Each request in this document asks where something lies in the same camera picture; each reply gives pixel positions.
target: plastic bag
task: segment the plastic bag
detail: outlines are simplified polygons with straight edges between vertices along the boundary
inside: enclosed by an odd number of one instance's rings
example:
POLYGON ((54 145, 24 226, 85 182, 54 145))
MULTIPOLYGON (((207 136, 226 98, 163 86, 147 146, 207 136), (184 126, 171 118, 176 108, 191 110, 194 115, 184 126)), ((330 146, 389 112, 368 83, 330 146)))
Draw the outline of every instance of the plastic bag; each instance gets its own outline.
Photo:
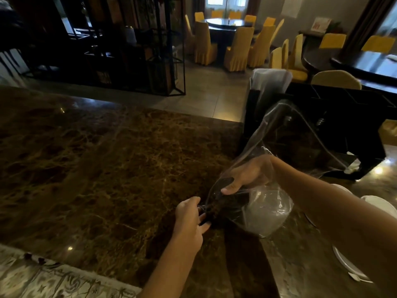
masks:
POLYGON ((268 110, 259 128, 241 155, 212 186, 205 203, 210 220, 224 216, 248 232, 268 236, 290 214, 293 202, 271 176, 270 162, 262 165, 257 178, 235 194, 221 189, 233 182, 236 171, 246 168, 264 155, 274 155, 297 170, 316 178, 332 170, 345 170, 348 163, 328 151, 300 111, 288 100, 281 100, 268 110))

